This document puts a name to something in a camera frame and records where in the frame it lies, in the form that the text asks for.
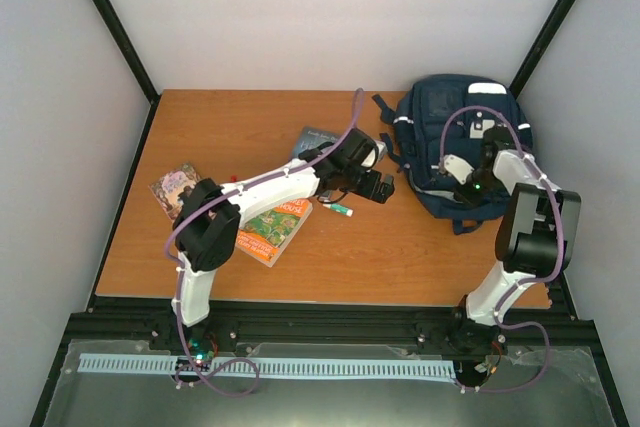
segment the purple tube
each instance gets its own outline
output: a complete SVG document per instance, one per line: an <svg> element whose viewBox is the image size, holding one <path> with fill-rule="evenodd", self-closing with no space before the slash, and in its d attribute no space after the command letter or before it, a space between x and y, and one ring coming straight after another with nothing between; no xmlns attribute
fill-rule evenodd
<svg viewBox="0 0 640 427"><path fill-rule="evenodd" d="M293 173L296 173L296 172L300 172L301 170L306 169L308 167L312 167L315 164L317 164L318 162L321 162L327 156L329 156L334 150L336 150L340 146L342 141L347 137L347 135L349 135L349 132L353 128L356 127L357 122L358 122L358 117L360 117L360 113L362 112L363 106L364 106L364 90L359 88L353 94L353 100L352 100L352 103L351 103L351 114L352 114L351 122L349 123L349 126L344 131L344 133L338 138L338 140L331 147L329 147L327 150L325 150L321 155L319 155L318 157L316 157L312 161L308 162L307 164L302 164L302 165L300 165L298 167L295 167L295 168L291 169L289 171L289 173L293 174ZM273 173L271 173L271 174L269 174L267 176L261 177L259 179L256 179L256 180L254 180L252 182L249 182L249 183L245 184L244 185L244 190L247 191L247 190L251 189L252 187L255 187L258 184L262 184L263 182L267 182L269 180L273 180L273 179L277 179L279 177L283 177L284 175L286 175L284 171L273 172ZM169 260L172 260L172 261L176 262L179 265L180 269L181 269L180 273L178 275L178 282L176 284L176 294L175 294L176 318L177 318L177 321L178 321L178 335L180 337L180 343L182 344L182 348L184 350L184 354L187 357L187 360L189 361L189 364L191 365L191 368L193 369L193 372L200 379L200 380L194 382L193 385L204 383L207 387L209 387L213 391L215 391L218 394L223 395L225 397L244 397L246 395L249 395L251 392L253 392L255 390L255 388L258 386L258 382L260 380L260 372L258 370L258 366L254 362L249 360L249 359L238 358L238 359L229 360L229 361L221 364L218 368L216 368L212 372L207 373L207 375L204 375L201 372L200 368L197 366L195 360L193 359L193 357L191 356L191 353L189 352L189 346L187 345L187 340L185 338L184 328L183 328L183 325L182 325L183 318L182 318L181 292L182 292L182 283L184 281L184 263L178 257L176 257L176 256L171 254L171 245L174 243L176 237L180 234L180 232L182 232L197 217L199 217L200 215L204 214L205 212L208 212L212 207L215 207L217 204L219 204L223 200L229 199L229 198L233 197L234 195L238 195L239 193L240 192L238 191L238 189L231 190L231 191L227 192L226 194L221 195L220 197L216 197L211 202L208 202L205 205L203 205L202 207L200 207L193 214L189 215L186 219L184 219L184 221L173 232L171 232L171 235L169 235L169 238L167 239L167 241L164 244L164 255ZM244 392L240 392L240 393L231 393L231 392L226 392L224 390L221 390L221 389L219 389L218 387L214 386L213 384L211 384L209 382L209 378L213 377L216 373L220 372L222 369L224 369L228 365L236 363L236 362L244 362L244 363L249 364L249 366L256 373L255 380L254 380L253 384L251 385L251 387L249 387L249 389L245 390Z"/></svg>
<svg viewBox="0 0 640 427"><path fill-rule="evenodd" d="M500 300L498 300L498 303L496 304L496 307L494 309L494 319L498 327L504 330L517 330L525 327L536 327L540 329L540 332L542 332L542 338L544 339L544 345L545 345L544 362L542 364L542 368L536 374L536 376L533 377L531 380L525 382L524 384L518 385L516 387L510 387L506 389L480 389L479 390L479 392L484 392L487 394L507 394L510 392L518 392L522 389L526 389L527 387L531 387L542 378L545 372L549 369L549 365L551 362L551 343L549 341L549 334L547 333L544 326L539 322L531 321L531 322L521 322L519 324L507 325L500 322L500 318L497 315L497 312L500 311L500 309L505 304L507 299L518 289L520 285L548 283L553 281L556 277L558 277L558 275L560 275L560 272L562 270L562 262L564 261L564 229L562 227L562 217L560 216L560 205L558 204L558 201L556 200L556 197L553 194L553 189L551 188L551 184L549 184L549 182L547 181L547 176L543 174L542 171L540 171L540 169L538 169L536 165L524 154L522 150L522 144L518 139L516 131L500 112L494 109L491 109L489 107L481 106L481 105L463 107L462 109L454 112L451 115L451 117L447 119L447 122L444 124L442 135L440 136L440 163L442 163L444 159L444 144L445 144L446 134L447 134L447 130L449 130L449 126L453 122L453 119L455 119L461 113L468 112L471 110L482 110L484 112L489 112L495 115L498 119L500 119L505 124L507 129L509 129L509 133L511 134L511 137L513 137L513 142L516 145L518 155L520 156L521 159L524 160L524 164L529 169L529 172L531 172L531 174L534 177L537 177L538 179L540 179L540 183L544 187L544 190L547 192L547 195L549 196L549 200L551 203L551 210L553 211L553 218L556 223L556 241L557 241L558 256L556 257L556 263L554 265L554 268L551 274L541 279L524 279L518 284L512 286L507 292L505 292L505 294L500 298ZM464 387L458 381L456 381L456 384L459 387Z"/></svg>

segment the illustrated cover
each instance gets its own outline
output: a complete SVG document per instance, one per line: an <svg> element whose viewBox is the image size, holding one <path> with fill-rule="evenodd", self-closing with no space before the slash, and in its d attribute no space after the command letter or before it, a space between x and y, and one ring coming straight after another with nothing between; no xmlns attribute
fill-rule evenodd
<svg viewBox="0 0 640 427"><path fill-rule="evenodd" d="M300 137L298 137L293 152L291 153L291 158L295 159L305 150L313 149L325 142L335 142L339 138L340 136L333 132L327 132L326 130L316 129L307 125L302 128Z"/></svg>
<svg viewBox="0 0 640 427"><path fill-rule="evenodd" d="M309 214L307 199L286 202L249 220L238 231L236 247L268 267L273 266Z"/></svg>
<svg viewBox="0 0 640 427"><path fill-rule="evenodd" d="M200 176L193 165L184 163L177 169L163 175L149 187L162 206L162 210L173 221L176 220L182 209L182 201L178 196L182 192L189 195L199 181Z"/></svg>

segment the gray floor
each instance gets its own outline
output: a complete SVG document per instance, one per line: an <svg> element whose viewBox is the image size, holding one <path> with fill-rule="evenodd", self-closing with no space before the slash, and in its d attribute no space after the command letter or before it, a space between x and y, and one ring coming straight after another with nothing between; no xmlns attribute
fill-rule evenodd
<svg viewBox="0 0 640 427"><path fill-rule="evenodd" d="M96 345L70 353L47 426L614 425L585 350L556 352L546 376L516 394L461 395L453 385L420 381L264 380L254 394L227 399L206 387L176 390L169 377L73 372L78 353L101 351ZM103 351L113 352L113 344ZM503 360L487 387L516 385L535 375L540 356L518 352ZM249 385L246 379L217 383L238 390Z"/></svg>

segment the marker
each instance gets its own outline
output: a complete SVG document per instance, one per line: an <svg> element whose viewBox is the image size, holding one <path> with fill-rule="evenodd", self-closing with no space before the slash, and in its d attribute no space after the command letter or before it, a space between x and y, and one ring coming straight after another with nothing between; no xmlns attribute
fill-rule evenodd
<svg viewBox="0 0 640 427"><path fill-rule="evenodd" d="M342 215L346 215L347 217L351 217L353 215L353 210L345 207L344 205L340 205L340 204L322 204L322 206L326 207L327 209L339 212Z"/></svg>

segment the white slotted strip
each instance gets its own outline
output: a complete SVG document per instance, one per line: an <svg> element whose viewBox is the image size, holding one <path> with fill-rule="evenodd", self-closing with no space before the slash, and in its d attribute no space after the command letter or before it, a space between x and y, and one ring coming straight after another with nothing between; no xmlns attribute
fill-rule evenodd
<svg viewBox="0 0 640 427"><path fill-rule="evenodd" d="M210 368L215 369L232 357L217 357ZM252 358L266 379L347 380L397 379L450 382L455 378L453 363L442 360L357 360L357 359L267 359ZM183 358L166 355L81 354L78 372L116 374L175 374ZM184 375L195 375L190 368ZM222 377L253 377L246 363L226 366L217 375Z"/></svg>

